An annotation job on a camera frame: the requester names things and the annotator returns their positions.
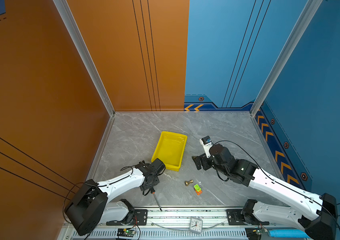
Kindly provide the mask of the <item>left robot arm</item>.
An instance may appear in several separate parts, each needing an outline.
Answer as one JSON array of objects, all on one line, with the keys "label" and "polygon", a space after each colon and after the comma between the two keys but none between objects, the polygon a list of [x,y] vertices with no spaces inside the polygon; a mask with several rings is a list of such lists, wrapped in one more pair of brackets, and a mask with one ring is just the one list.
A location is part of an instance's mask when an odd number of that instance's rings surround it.
[{"label": "left robot arm", "polygon": [[100,223],[135,224],[133,205],[126,199],[113,200],[135,188],[143,194],[153,192],[165,169],[165,164],[155,159],[152,163],[141,161],[135,166],[124,167],[122,170],[128,172],[113,179],[101,182],[87,180],[64,207],[64,216],[68,217],[79,236],[91,233]]}]

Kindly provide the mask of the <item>black orange screwdriver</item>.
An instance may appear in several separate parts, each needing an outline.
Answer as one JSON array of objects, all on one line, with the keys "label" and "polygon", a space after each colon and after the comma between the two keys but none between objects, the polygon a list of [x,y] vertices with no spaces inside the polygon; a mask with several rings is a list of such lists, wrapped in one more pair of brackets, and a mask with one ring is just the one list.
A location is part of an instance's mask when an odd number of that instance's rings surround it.
[{"label": "black orange screwdriver", "polygon": [[161,205],[160,205],[160,203],[159,203],[159,200],[158,200],[158,198],[157,198],[157,196],[156,196],[156,191],[155,191],[155,189],[154,189],[153,187],[150,188],[150,192],[151,192],[151,194],[154,196],[155,201],[156,201],[156,203],[157,203],[157,205],[158,205],[160,211],[162,211],[162,207],[161,207]]}]

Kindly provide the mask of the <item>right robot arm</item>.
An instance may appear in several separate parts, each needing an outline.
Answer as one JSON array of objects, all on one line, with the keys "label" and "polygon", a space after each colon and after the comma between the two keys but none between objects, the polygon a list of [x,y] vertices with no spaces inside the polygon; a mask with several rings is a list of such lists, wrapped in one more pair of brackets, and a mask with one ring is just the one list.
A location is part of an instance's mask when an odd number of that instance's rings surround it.
[{"label": "right robot arm", "polygon": [[281,224],[305,232],[313,240],[334,240],[340,230],[336,198],[318,195],[290,185],[262,169],[254,158],[236,159],[228,148],[210,137],[200,140],[204,154],[193,156],[198,170],[214,169],[220,180],[264,192],[285,204],[246,201],[240,216],[248,225]]}]

